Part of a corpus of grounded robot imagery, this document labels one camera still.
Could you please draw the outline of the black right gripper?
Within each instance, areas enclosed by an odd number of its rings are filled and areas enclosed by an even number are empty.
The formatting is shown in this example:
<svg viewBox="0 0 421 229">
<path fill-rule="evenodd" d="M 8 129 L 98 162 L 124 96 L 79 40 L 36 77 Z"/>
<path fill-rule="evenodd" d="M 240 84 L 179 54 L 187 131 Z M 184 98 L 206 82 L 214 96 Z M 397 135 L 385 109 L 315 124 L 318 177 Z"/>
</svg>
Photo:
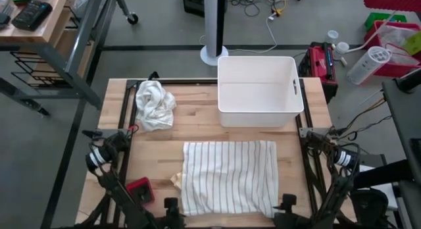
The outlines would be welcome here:
<svg viewBox="0 0 421 229">
<path fill-rule="evenodd" d="M 284 211 L 283 213 L 274 213 L 273 222 L 277 229 L 314 229 L 309 218 L 292 212 L 292 206 L 296 205 L 297 196 L 285 193 L 282 195 L 282 202 L 274 209 Z"/>
</svg>

